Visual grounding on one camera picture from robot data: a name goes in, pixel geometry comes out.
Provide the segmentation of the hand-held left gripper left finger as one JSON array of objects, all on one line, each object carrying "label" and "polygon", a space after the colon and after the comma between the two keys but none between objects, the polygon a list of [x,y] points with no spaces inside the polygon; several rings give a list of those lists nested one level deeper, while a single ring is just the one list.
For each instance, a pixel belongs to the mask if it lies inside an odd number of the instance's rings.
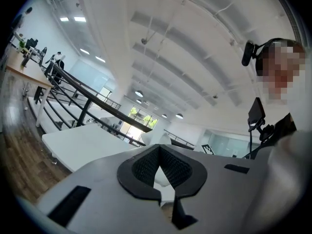
[{"label": "hand-held left gripper left finger", "polygon": [[48,190],[37,208],[48,215],[76,186],[90,189],[67,229],[78,234],[174,234],[176,227],[157,201],[141,200],[125,191],[117,169],[125,160],[147,150],[135,148],[84,165]]}]

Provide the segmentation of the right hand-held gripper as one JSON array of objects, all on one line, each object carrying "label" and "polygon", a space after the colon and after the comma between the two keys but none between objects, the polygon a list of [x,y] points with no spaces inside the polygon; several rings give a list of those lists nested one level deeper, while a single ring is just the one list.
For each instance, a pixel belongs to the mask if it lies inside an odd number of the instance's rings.
[{"label": "right hand-held gripper", "polygon": [[209,144],[204,144],[204,145],[202,145],[201,147],[202,147],[204,153],[206,153],[206,154],[211,154],[211,155],[215,155],[215,153],[213,152],[213,150],[212,150],[212,148],[210,147]]}]

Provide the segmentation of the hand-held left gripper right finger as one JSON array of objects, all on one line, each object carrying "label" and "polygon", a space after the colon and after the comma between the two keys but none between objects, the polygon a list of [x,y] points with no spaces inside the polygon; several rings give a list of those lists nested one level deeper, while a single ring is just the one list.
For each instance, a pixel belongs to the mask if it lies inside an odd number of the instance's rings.
[{"label": "hand-held left gripper right finger", "polygon": [[247,210],[263,181],[271,148],[262,148],[255,159],[208,155],[176,146],[169,148],[200,162],[207,179],[199,192],[181,199],[187,215],[197,222],[178,230],[167,219],[161,234],[241,234]]}]

